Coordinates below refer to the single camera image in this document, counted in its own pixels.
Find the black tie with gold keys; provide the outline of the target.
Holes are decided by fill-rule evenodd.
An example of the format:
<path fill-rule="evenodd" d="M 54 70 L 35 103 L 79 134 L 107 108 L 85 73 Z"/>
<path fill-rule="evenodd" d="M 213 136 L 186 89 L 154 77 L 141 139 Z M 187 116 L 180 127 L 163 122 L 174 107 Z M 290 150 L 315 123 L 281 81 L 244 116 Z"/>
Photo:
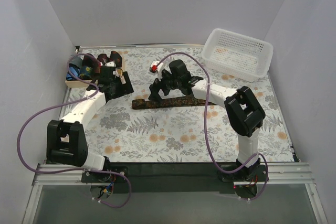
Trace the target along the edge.
<path fill-rule="evenodd" d="M 204 106 L 205 100 L 196 99 L 194 97 L 177 97 L 167 98 L 160 102 L 146 101 L 144 99 L 135 99 L 132 101 L 132 108 L 134 110 L 145 109 L 163 109 L 163 108 L 176 108 L 184 106 Z"/>

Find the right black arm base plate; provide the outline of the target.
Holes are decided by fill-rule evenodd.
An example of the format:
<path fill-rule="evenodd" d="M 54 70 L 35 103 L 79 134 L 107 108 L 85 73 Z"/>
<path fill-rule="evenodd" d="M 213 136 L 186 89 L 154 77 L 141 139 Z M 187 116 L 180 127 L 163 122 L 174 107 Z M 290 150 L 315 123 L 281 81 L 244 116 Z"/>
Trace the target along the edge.
<path fill-rule="evenodd" d="M 268 181 L 266 176 L 266 167 L 265 165 L 260 165 L 252 172 L 247 168 L 243 168 L 240 171 L 232 174 L 226 174 L 223 172 L 217 172 L 218 178 L 223 182 L 265 182 Z"/>

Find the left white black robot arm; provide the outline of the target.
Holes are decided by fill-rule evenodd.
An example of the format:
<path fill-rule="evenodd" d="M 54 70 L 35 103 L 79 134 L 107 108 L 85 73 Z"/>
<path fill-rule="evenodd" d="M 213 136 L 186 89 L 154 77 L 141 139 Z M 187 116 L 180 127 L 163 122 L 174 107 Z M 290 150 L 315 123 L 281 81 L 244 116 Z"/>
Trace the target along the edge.
<path fill-rule="evenodd" d="M 52 120 L 47 126 L 46 156 L 50 162 L 93 170 L 100 182 L 111 178 L 112 170 L 105 165 L 106 158 L 88 149 L 85 129 L 93 116 L 112 99 L 133 93 L 128 73 L 117 76 L 116 67 L 103 66 L 98 85 L 87 87 L 83 101 L 60 120 Z"/>

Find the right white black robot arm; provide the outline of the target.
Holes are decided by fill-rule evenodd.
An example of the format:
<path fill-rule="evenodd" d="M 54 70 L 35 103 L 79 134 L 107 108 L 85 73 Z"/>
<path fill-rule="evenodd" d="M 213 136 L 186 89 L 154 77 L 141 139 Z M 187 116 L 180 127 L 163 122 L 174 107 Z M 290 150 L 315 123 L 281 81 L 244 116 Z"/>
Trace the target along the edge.
<path fill-rule="evenodd" d="M 154 61 L 150 72 L 157 78 L 150 85 L 149 100 L 164 103 L 159 92 L 168 95 L 172 90 L 180 90 L 185 96 L 204 100 L 226 109 L 231 127 L 238 135 L 238 156 L 236 168 L 228 173 L 242 180 L 251 180 L 260 165 L 258 136 L 266 117 L 263 108 L 249 87 L 238 90 L 210 84 L 202 77 L 192 76 L 185 63 L 178 59 L 170 62 L 169 70 L 162 63 Z"/>

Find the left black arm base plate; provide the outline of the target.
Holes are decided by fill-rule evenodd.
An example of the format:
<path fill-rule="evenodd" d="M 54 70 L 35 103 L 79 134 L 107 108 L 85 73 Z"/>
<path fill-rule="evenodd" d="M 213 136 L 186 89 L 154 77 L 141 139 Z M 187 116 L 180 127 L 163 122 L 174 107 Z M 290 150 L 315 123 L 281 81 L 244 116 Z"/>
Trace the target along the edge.
<path fill-rule="evenodd" d="M 128 175 L 127 166 L 112 166 L 111 168 L 108 168 L 108 170 L 124 176 Z M 85 172 L 81 177 L 82 183 L 123 183 L 124 181 L 124 178 L 110 173 Z"/>

